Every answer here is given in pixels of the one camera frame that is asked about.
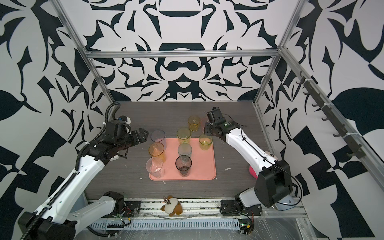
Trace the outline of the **orange translucent glass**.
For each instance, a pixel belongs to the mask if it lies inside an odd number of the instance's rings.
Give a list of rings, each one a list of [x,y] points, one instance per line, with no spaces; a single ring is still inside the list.
[[[149,154],[152,157],[160,158],[163,163],[166,162],[165,146],[162,143],[153,143],[149,147]]]

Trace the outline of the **pink rectangular tray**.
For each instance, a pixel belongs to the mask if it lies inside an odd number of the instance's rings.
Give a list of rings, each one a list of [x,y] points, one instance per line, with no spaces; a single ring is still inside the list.
[[[198,138],[190,140],[190,145],[192,146],[192,167],[188,171],[188,175],[183,177],[176,168],[176,160],[179,157],[179,140],[177,138],[169,138],[166,139],[166,144],[166,162],[163,163],[162,175],[160,178],[156,178],[149,174],[149,178],[152,181],[201,181],[215,179],[216,165],[213,146],[210,146],[208,150],[202,150]]]

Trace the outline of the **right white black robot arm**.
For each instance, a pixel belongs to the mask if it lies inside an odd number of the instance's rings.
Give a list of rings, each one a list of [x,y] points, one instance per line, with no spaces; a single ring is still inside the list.
[[[207,117],[209,123],[205,124],[205,133],[233,147],[257,175],[255,186],[238,194],[240,206],[250,208],[262,205],[279,211],[295,207],[297,203],[291,196],[293,185],[289,164],[263,151],[246,135],[244,126],[226,120],[220,108],[213,107],[207,112]]]

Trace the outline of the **blue translucent glass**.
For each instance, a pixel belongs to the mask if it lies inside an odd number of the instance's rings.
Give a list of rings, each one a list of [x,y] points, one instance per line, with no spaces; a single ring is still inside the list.
[[[167,147],[167,143],[166,143],[166,133],[163,131],[163,130],[154,130],[152,133],[151,133],[151,136],[150,136],[151,140],[154,142],[154,143],[161,143],[163,144],[164,148],[166,149]]]

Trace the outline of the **short green glass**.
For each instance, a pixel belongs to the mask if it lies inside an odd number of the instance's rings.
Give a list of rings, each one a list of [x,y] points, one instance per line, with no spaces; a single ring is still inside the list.
[[[212,146],[212,143],[213,143],[213,138],[212,136],[208,136],[208,135],[205,135],[205,134],[201,134],[199,136],[199,143],[200,143],[200,148],[203,150],[203,151],[207,151],[210,149],[210,147]]]

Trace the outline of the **clear glass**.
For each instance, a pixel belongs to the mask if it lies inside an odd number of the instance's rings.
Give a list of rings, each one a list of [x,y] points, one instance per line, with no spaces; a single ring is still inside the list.
[[[150,177],[160,179],[165,173],[163,165],[163,161],[160,158],[152,157],[146,163],[146,170]]]

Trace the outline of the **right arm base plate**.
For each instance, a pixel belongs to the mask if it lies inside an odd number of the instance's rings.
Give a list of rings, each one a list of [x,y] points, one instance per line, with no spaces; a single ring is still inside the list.
[[[262,206],[254,205],[252,207],[244,207],[237,200],[221,200],[220,213],[223,216],[235,216],[235,215],[246,215],[251,216],[261,216],[262,215]]]

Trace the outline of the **teal translucent glass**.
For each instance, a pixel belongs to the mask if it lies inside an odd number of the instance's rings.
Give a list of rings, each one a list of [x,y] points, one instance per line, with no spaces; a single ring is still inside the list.
[[[180,144],[178,147],[178,154],[179,156],[188,156],[191,157],[192,155],[192,147],[188,143]]]

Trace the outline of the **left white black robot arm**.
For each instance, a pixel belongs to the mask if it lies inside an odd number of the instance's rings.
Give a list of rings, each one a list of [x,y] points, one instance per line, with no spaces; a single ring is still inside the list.
[[[113,191],[80,210],[72,209],[93,178],[110,161],[121,157],[120,151],[145,143],[148,136],[143,128],[132,130],[125,116],[106,121],[101,133],[80,150],[75,168],[58,189],[33,213],[25,212],[19,218],[21,239],[72,240],[101,217],[122,215],[124,196]]]

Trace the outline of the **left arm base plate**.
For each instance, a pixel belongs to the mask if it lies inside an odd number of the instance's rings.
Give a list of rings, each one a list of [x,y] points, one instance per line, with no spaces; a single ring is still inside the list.
[[[112,213],[114,217],[131,218],[138,215],[141,211],[141,201],[125,201],[123,209],[118,213]]]

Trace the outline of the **tall green glass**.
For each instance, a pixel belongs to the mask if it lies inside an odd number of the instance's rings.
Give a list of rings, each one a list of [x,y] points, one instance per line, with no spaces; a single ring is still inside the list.
[[[192,132],[187,127],[182,127],[177,130],[177,138],[179,144],[189,144],[191,140]]]

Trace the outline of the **dark grey glass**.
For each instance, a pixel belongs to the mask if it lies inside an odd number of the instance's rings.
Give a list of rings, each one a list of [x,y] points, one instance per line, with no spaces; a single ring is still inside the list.
[[[192,167],[192,159],[187,155],[181,155],[176,159],[175,166],[182,177],[187,177]]]

